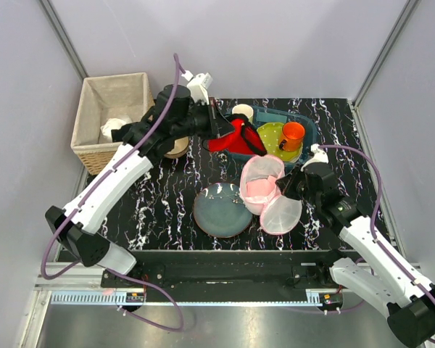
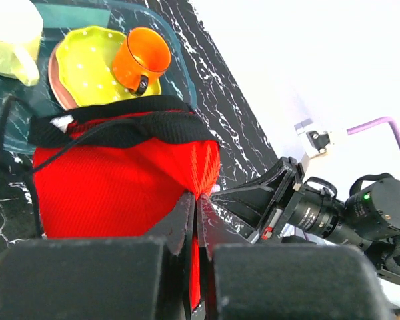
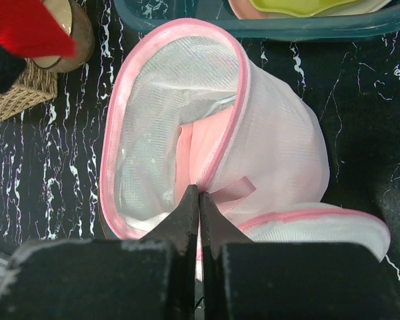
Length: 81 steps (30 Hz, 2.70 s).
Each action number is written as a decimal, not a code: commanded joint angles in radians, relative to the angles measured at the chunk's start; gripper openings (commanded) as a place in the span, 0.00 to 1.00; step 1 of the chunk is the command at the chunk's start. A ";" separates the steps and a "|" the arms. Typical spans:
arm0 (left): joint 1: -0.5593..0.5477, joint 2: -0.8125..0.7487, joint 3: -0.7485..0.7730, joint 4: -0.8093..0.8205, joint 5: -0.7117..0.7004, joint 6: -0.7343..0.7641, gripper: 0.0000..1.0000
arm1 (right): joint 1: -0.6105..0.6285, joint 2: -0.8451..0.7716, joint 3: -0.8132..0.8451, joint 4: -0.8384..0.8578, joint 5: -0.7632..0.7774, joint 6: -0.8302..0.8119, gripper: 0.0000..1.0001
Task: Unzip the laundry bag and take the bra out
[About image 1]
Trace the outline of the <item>red bra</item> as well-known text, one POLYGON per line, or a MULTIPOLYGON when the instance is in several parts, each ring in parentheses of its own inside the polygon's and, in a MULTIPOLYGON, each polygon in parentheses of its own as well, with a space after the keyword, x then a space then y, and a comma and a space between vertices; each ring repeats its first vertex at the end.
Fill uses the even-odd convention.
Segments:
POLYGON ((227 150, 235 154, 265 156, 268 152, 257 129, 243 114, 227 115, 226 120, 231 123, 235 131, 223 138, 203 140, 202 146, 209 152, 227 150))

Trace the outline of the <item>pink bra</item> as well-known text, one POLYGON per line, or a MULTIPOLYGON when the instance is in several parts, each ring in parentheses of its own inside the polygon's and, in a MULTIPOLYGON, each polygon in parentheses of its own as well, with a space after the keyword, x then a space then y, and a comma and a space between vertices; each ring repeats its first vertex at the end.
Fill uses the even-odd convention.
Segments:
POLYGON ((248 202, 269 202, 278 193, 276 177, 269 175, 266 178, 258 178, 246 183, 245 198, 248 202))

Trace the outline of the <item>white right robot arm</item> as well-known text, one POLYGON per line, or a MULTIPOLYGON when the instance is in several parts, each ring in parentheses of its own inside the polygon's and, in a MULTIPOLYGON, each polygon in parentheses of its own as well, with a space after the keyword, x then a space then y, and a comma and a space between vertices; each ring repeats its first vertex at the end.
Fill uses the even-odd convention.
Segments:
POLYGON ((380 312, 395 337, 406 347, 435 344, 435 283, 411 265, 376 229, 376 215, 343 195, 328 163, 328 146, 313 144, 310 158, 276 181, 283 196, 302 200, 321 223, 369 265, 361 269, 339 250, 329 252, 315 269, 323 287, 335 283, 380 312))

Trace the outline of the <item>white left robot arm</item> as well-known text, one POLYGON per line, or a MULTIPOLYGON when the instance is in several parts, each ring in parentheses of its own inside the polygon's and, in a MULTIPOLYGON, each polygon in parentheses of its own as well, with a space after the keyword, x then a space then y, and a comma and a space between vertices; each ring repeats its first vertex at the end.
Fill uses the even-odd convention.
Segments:
POLYGON ((101 266, 117 273, 127 287, 136 286, 142 269, 125 248, 98 233, 109 211, 123 194, 162 158, 175 141, 198 136, 204 140, 222 138, 234 127, 218 111, 208 95, 211 75, 193 75, 177 70, 185 86, 168 85, 157 96, 157 103, 141 122, 130 127, 113 158, 92 182, 63 208, 50 207, 45 218, 53 233, 49 247, 59 242, 86 267, 101 266))

